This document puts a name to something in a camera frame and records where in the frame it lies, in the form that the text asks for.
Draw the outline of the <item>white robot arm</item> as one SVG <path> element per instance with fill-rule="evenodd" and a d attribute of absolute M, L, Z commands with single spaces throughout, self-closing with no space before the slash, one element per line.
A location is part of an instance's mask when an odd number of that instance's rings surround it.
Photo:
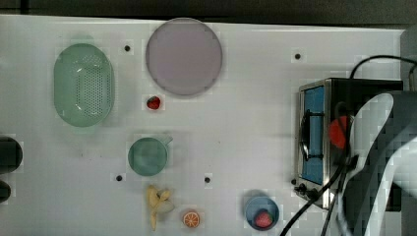
<path fill-rule="evenodd" d="M 411 195 L 416 182 L 416 93 L 390 91 L 365 103 L 350 131 L 350 158 L 356 162 L 338 194 L 337 224 L 342 236 L 379 236 L 391 184 Z"/>

